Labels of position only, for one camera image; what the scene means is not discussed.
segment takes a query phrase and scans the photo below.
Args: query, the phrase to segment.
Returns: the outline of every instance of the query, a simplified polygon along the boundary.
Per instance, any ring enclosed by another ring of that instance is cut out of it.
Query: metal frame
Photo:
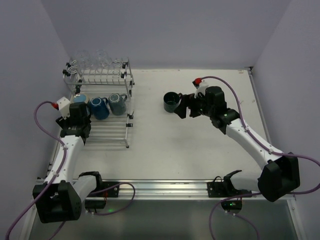
[[[78,87],[80,87],[81,93],[86,94],[90,99],[94,97],[108,98],[112,93],[127,95],[126,114],[115,116],[110,113],[106,120],[91,118],[90,137],[87,139],[86,146],[96,142],[116,142],[123,143],[129,148],[128,128],[132,126],[131,116],[134,113],[132,94],[135,84],[129,59],[115,60],[110,67],[100,72],[97,69],[87,69],[83,73],[78,73],[76,67],[71,66],[63,74],[63,80],[73,96]]]

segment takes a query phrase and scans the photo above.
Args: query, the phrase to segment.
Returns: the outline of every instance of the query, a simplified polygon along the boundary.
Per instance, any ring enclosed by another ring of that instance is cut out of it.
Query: white tabletop
[[[82,172],[99,171],[103,179],[203,180],[224,176],[234,170],[260,171],[259,166],[235,141],[212,126],[206,116],[180,119],[163,108],[167,92],[190,94],[192,81],[208,75],[228,81],[236,91],[244,118],[264,139],[266,134],[257,101],[245,70],[133,69],[135,86],[130,148],[85,146],[77,161],[74,178]],[[231,91],[222,87],[229,108],[237,109]]]

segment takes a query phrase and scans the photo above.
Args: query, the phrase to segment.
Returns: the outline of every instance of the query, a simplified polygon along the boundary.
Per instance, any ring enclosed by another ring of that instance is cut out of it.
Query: purple wall
[[[254,67],[254,81],[273,144],[320,160],[320,1],[292,0]],[[320,181],[320,169],[299,160],[301,187]],[[309,240],[319,239],[320,191],[298,195]]]
[[[290,0],[42,0],[67,53],[134,67],[253,66]]]
[[[39,0],[0,1],[0,238],[30,203],[37,176],[43,176],[53,141],[34,123],[45,100],[67,93],[62,69],[67,53]],[[58,133],[57,111],[45,106],[39,121]],[[23,221],[13,230],[18,239]]]

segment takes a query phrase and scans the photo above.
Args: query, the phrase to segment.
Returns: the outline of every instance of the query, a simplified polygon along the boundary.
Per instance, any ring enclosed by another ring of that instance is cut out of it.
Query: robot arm
[[[174,112],[184,119],[189,108],[190,117],[201,115],[209,117],[214,127],[240,144],[261,168],[261,174],[236,170],[226,175],[222,184],[227,188],[227,192],[230,194],[237,190],[261,192],[267,200],[274,202],[299,187],[298,159],[272,154],[273,151],[279,153],[282,151],[265,141],[247,123],[245,127],[243,126],[239,113],[227,108],[225,94],[220,87],[208,86],[206,82],[198,79],[193,81],[197,88],[196,92],[181,94],[180,104]],[[269,146],[270,151],[260,147],[246,130],[250,130],[260,142]]]
[[[70,103],[65,97],[59,99],[57,104],[62,117],[56,122],[62,128],[60,139],[67,147],[67,155],[62,169],[57,172],[64,155],[64,148],[60,146],[44,183],[33,188],[32,195],[36,198],[55,176],[52,184],[35,204],[42,223],[79,219],[86,197],[90,192],[100,190],[102,185],[98,172],[84,172],[73,183],[78,156],[91,130],[90,109],[84,102]]]

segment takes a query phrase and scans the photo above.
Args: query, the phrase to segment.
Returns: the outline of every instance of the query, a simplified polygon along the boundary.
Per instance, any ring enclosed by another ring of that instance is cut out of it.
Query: cable
[[[53,102],[51,101],[44,101],[42,103],[40,103],[34,110],[34,113],[33,113],[33,118],[34,118],[34,121],[35,121],[35,124],[47,135],[49,135],[51,138],[57,140],[63,147],[65,146],[65,143],[55,137],[54,135],[52,135],[50,132],[48,132],[47,130],[45,130],[39,123],[38,121],[38,118],[37,118],[37,112],[39,110],[39,108],[44,105],[44,104],[51,104],[51,105],[54,105]],[[67,149],[66,148],[63,148],[63,157],[62,157],[62,161],[61,161],[61,164],[59,165],[57,171],[56,171],[56,174],[58,174],[60,172],[60,170],[62,169],[65,161],[66,161],[66,158],[67,158]],[[12,230],[14,229],[14,227],[16,226],[16,224],[19,222],[19,220],[27,213],[27,211],[43,196],[43,194],[46,192],[46,190],[50,187],[50,185],[53,183],[53,181],[55,180],[56,178],[56,175],[54,175],[52,177],[52,179],[47,183],[47,185],[45,186],[45,188],[40,192],[40,194],[18,215],[18,217],[13,221],[13,223],[10,225],[9,229],[7,230],[6,234],[5,234],[5,240],[9,240],[10,239],[10,233],[12,232]],[[61,224],[60,227],[57,229],[57,231],[54,233],[54,235],[52,237],[54,237],[59,231],[60,229],[62,228],[62,226],[64,225]]]
[[[257,193],[241,194],[241,195],[237,195],[237,196],[227,197],[227,198],[225,198],[225,199],[220,200],[218,203],[216,203],[216,204],[213,206],[213,208],[212,208],[212,210],[211,210],[211,212],[210,212],[210,215],[209,215],[209,229],[210,229],[210,234],[211,234],[212,239],[213,239],[213,240],[216,240],[216,237],[215,237],[215,235],[214,235],[214,231],[213,231],[213,229],[212,229],[212,215],[214,214],[215,209],[216,209],[221,203],[223,203],[223,202],[225,202],[225,201],[228,201],[228,200],[231,200],[231,199],[249,198],[249,197],[258,196],[258,195],[261,195],[261,193],[260,193],[260,192],[257,192]],[[254,230],[255,230],[255,232],[256,232],[256,237],[257,237],[257,239],[258,239],[258,240],[260,239],[260,234],[259,234],[259,232],[258,232],[258,229],[256,228],[256,226],[255,226],[249,219],[247,219],[247,218],[244,217],[244,216],[238,215],[238,214],[235,214],[235,215],[233,215],[233,216],[235,216],[235,217],[237,217],[237,218],[240,218],[240,219],[243,219],[243,220],[245,220],[247,223],[249,223],[249,224],[254,228]]]
[[[227,83],[225,80],[221,79],[220,77],[217,77],[217,76],[205,76],[205,77],[201,77],[201,80],[204,80],[204,79],[216,79],[216,80],[219,80],[220,82],[223,82],[230,90],[231,92],[233,93],[234,95],[234,98],[236,100],[236,105],[238,107],[238,111],[239,111],[239,115],[240,115],[240,120],[241,120],[241,123],[242,123],[242,126],[244,129],[246,129],[247,133],[249,134],[249,136],[258,144],[260,145],[263,149],[265,149],[266,151],[270,151],[270,149],[268,147],[266,147],[262,142],[260,142],[253,134],[252,132],[250,132],[249,129],[247,129],[247,126],[246,126],[246,123],[245,123],[245,120],[244,120],[244,117],[243,117],[243,114],[242,114],[242,110],[241,110],[241,106],[240,106],[240,101],[239,101],[239,98],[235,92],[235,90],[231,87],[231,85],[229,83]],[[296,157],[296,158],[302,158],[302,159],[307,159],[307,160],[310,160],[312,161],[313,163],[317,164],[319,167],[320,167],[320,162],[315,160],[314,158],[312,157],[309,157],[309,156],[305,156],[305,155],[299,155],[299,154],[287,154],[287,153],[282,153],[282,152],[274,152],[272,151],[271,152],[272,154],[274,155],[277,155],[277,156],[284,156],[284,157]],[[292,194],[292,195],[303,195],[303,194],[309,194],[309,193],[313,193],[315,191],[317,191],[318,189],[320,189],[320,183],[310,189],[310,190],[306,190],[306,191],[300,191],[300,192],[290,192],[289,194]],[[243,197],[252,197],[252,196],[257,196],[257,195],[261,195],[260,192],[258,193],[251,193],[251,194],[242,194],[242,195],[238,195],[238,196],[234,196],[234,197],[228,197],[228,198],[225,198],[221,201],[219,201],[216,205],[214,205],[214,207],[212,208],[211,212],[210,212],[210,216],[209,216],[209,229],[210,229],[210,233],[211,233],[211,236],[212,238],[215,240],[215,236],[214,236],[214,233],[213,233],[213,230],[212,230],[212,215],[215,211],[215,209],[217,208],[217,206],[227,200],[230,200],[230,199],[233,199],[233,198],[243,198]],[[240,218],[240,219],[243,219],[245,220],[247,223],[249,223],[255,230],[256,234],[257,234],[257,239],[259,240],[260,239],[260,234],[257,230],[257,228],[254,226],[254,224],[249,220],[247,219],[246,217],[244,216],[241,216],[241,215],[238,215],[238,214],[235,214],[234,216]]]
[[[107,215],[111,215],[111,214],[116,214],[116,213],[118,213],[118,212],[126,209],[127,207],[129,207],[129,206],[132,204],[132,202],[133,202],[133,200],[134,200],[134,198],[135,198],[135,195],[136,195],[136,189],[135,189],[135,187],[134,187],[130,182],[120,182],[120,183],[118,183],[118,184],[116,184],[116,185],[113,185],[113,186],[110,186],[110,187],[108,187],[108,188],[106,188],[106,189],[91,192],[89,195],[100,194],[100,193],[103,193],[103,192],[105,192],[105,191],[108,191],[108,190],[114,189],[114,188],[116,188],[116,187],[119,187],[120,185],[123,185],[123,184],[130,185],[130,186],[132,187],[132,189],[133,189],[132,198],[130,199],[129,203],[128,203],[126,206],[124,206],[124,207],[122,207],[122,208],[120,208],[120,209],[118,209],[118,210],[115,210],[115,211],[113,211],[113,212],[107,212],[107,213],[90,212],[90,213],[93,213],[94,215],[98,215],[98,216],[107,216]]]
[[[63,221],[60,226],[55,230],[55,232],[53,233],[53,235],[48,239],[48,240],[52,240],[54,239],[54,237],[60,232],[60,230],[62,229],[62,227],[65,225],[66,221]]]

